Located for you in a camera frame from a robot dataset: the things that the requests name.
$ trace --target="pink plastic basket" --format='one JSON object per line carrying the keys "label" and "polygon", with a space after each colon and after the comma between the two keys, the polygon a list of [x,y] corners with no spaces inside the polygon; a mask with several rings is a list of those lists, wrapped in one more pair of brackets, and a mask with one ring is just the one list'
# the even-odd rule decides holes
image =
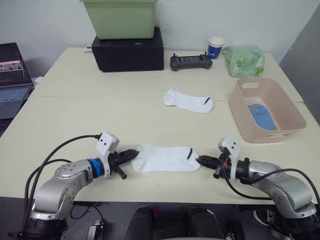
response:
{"label": "pink plastic basket", "polygon": [[[248,108],[251,104],[265,106],[278,130],[259,127]],[[242,137],[249,143],[281,142],[307,126],[297,107],[271,78],[239,79],[229,99],[229,105]]]}

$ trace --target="laptop keyboard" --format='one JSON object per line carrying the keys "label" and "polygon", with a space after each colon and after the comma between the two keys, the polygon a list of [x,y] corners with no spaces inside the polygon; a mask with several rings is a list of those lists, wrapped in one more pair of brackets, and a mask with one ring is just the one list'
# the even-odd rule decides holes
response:
{"label": "laptop keyboard", "polygon": [[14,89],[5,89],[0,90],[0,103],[10,103],[21,101],[28,88],[14,88]]}

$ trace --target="gray wall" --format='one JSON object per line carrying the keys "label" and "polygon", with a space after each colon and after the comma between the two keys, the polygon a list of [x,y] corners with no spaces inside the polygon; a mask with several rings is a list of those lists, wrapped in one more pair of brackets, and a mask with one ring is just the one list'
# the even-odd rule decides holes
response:
{"label": "gray wall", "polygon": [[320,123],[320,5],[280,62],[280,67]]}

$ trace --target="blue paper cup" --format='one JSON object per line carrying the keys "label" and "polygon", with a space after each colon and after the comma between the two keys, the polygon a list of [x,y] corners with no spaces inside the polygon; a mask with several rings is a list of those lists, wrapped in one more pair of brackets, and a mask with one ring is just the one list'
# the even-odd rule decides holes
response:
{"label": "blue paper cup", "polygon": [[221,37],[210,37],[208,46],[208,57],[210,59],[217,59],[224,43],[225,40]]}

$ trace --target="black cable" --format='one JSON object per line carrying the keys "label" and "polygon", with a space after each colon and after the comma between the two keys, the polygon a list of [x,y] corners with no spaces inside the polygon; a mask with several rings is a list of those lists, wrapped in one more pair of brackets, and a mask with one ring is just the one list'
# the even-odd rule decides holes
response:
{"label": "black cable", "polygon": [[177,203],[175,203],[174,205],[173,205],[173,207],[171,208],[171,210],[170,210],[170,212],[169,212],[169,214],[171,214],[172,213],[172,211],[175,209],[175,207],[177,206]]}
{"label": "black cable", "polygon": [[27,208],[26,208],[26,212],[25,212],[25,216],[23,218],[23,223],[22,223],[22,229],[21,229],[21,232],[23,233],[27,227],[27,224],[28,224],[28,220],[29,220],[29,217],[30,217],[30,213],[31,213],[31,210],[32,210],[32,201],[33,201],[33,198],[34,198],[34,195],[35,195],[35,191],[36,191],[36,186],[37,186],[37,183],[38,183],[38,180],[39,180],[39,177],[40,177],[40,174],[42,172],[42,170],[44,169],[46,163],[49,161],[49,159],[59,150],[61,149],[63,146],[75,141],[75,140],[79,140],[79,139],[84,139],[84,138],[95,138],[95,139],[99,139],[101,136],[101,134],[99,135],[83,135],[83,136],[77,136],[77,137],[74,137],[68,141],[65,141],[64,143],[60,144],[59,146],[57,146],[47,157],[46,159],[43,161],[43,163],[41,164],[41,166],[39,167],[38,171],[37,171],[37,174],[35,176],[35,179],[33,181],[33,185],[32,185],[32,189],[31,189],[31,192],[30,192],[30,197],[29,197],[29,201],[28,201],[28,204],[27,204]]}
{"label": "black cable", "polygon": [[225,160],[223,158],[221,158],[221,168],[222,168],[222,173],[223,173],[223,177],[226,181],[226,183],[229,185],[229,187],[238,195],[240,195],[241,197],[247,198],[247,199],[253,199],[253,200],[271,200],[270,197],[259,197],[259,196],[249,196],[249,195],[245,195],[241,192],[239,192],[238,190],[236,190],[234,188],[234,186],[232,186],[232,184],[229,181],[229,178],[227,176],[226,170],[225,170]]}
{"label": "black cable", "polygon": [[72,212],[73,212],[75,206],[76,206],[76,205],[73,205],[73,207],[72,207],[72,209],[71,209],[71,211],[70,211],[70,218],[72,218],[72,219],[74,219],[74,220],[78,220],[78,219],[83,218],[87,213],[89,213],[90,207],[88,206],[88,207],[86,208],[86,210],[84,211],[84,213],[81,214],[81,216],[79,216],[79,217],[74,217],[74,216],[72,215]]}
{"label": "black cable", "polygon": [[97,212],[99,213],[99,215],[101,216],[101,220],[104,219],[104,216],[102,215],[101,211],[99,210],[99,208],[97,208],[96,206],[93,207],[95,210],[97,210]]}
{"label": "black cable", "polygon": [[74,221],[74,223],[72,223],[68,229],[63,233],[63,235],[61,236],[60,239],[64,239],[64,236],[66,235],[66,233],[79,221],[80,219],[77,219],[76,221]]}
{"label": "black cable", "polygon": [[260,176],[258,177],[256,180],[252,181],[252,184],[255,184],[256,182],[259,182],[261,181],[262,179],[265,179],[273,174],[278,174],[278,173],[282,173],[282,172],[297,172],[299,174],[301,174],[302,176],[304,176],[304,178],[308,181],[308,183],[310,184],[313,192],[314,192],[314,195],[315,195],[315,198],[316,198],[316,201],[318,203],[318,212],[320,213],[320,197],[319,197],[319,193],[314,185],[314,183],[311,181],[311,179],[301,170],[298,170],[298,169],[295,169],[295,168],[284,168],[284,169],[279,169],[279,170],[275,170],[275,171],[272,171],[272,172],[269,172],[267,174],[264,174],[263,176]]}
{"label": "black cable", "polygon": [[[54,159],[54,160],[51,160],[51,161],[48,161],[46,165],[48,164],[52,164],[52,163],[55,163],[55,162],[66,162],[66,163],[71,163],[71,161],[67,160],[67,159]],[[28,180],[26,181],[25,183],[25,189],[24,189],[24,212],[27,211],[27,205],[28,205],[28,202],[29,202],[29,187],[30,187],[30,182],[32,180],[32,178],[34,177],[34,175],[38,172],[38,170],[40,169],[40,166],[35,169],[29,176]]]}

